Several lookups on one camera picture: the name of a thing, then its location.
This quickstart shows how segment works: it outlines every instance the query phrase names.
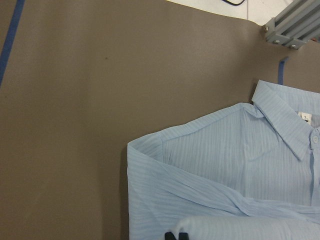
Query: shirt collar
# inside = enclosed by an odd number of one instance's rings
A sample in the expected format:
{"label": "shirt collar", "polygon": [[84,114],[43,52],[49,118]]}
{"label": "shirt collar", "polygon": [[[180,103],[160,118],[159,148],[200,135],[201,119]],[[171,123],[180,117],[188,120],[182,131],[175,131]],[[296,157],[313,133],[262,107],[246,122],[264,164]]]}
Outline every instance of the shirt collar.
{"label": "shirt collar", "polygon": [[302,161],[309,149],[313,128],[298,112],[320,115],[320,94],[259,80],[252,101]]}

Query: striped shirt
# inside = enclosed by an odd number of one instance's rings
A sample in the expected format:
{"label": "striped shirt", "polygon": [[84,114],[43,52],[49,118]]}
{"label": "striped shirt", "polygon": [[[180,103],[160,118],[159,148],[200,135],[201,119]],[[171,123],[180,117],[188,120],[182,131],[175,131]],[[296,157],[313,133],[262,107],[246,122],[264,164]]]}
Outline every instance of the striped shirt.
{"label": "striped shirt", "polygon": [[188,216],[320,223],[320,94],[260,80],[252,101],[128,144],[131,240]]}

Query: blue tape strip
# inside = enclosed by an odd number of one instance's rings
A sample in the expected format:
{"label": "blue tape strip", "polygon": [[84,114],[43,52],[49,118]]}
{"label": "blue tape strip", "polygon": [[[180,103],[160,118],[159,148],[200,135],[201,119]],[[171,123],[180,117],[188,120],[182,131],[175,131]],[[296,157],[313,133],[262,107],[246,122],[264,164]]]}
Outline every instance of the blue tape strip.
{"label": "blue tape strip", "polygon": [[6,71],[7,63],[9,60],[10,52],[12,49],[12,45],[15,40],[19,20],[21,17],[22,10],[24,8],[25,0],[16,0],[16,4],[14,7],[13,15],[11,18],[10,26],[8,32],[6,34],[6,38],[3,44],[3,48],[0,56],[0,86],[2,80],[4,78],[4,74]]}
{"label": "blue tape strip", "polygon": [[278,68],[278,84],[284,84],[284,71],[285,71],[285,63],[288,61],[289,57],[285,57],[284,59],[280,60],[279,68]]}

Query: white size tag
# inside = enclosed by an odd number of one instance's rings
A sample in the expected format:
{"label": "white size tag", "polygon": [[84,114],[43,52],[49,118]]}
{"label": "white size tag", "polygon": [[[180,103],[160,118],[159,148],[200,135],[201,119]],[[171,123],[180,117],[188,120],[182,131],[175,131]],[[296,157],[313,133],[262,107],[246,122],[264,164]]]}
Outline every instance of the white size tag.
{"label": "white size tag", "polygon": [[303,119],[305,120],[310,126],[311,126],[311,117],[312,117],[312,114],[310,113],[305,113],[305,112],[298,112],[298,115]]}

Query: shirt button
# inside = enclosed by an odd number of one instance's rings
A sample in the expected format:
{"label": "shirt button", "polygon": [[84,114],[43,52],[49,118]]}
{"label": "shirt button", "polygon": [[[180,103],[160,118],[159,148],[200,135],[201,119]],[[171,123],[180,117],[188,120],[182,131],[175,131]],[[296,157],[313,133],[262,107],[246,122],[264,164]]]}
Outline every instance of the shirt button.
{"label": "shirt button", "polygon": [[318,137],[317,137],[317,136],[313,136],[312,140],[313,140],[313,142],[314,142],[315,144],[318,143]]}

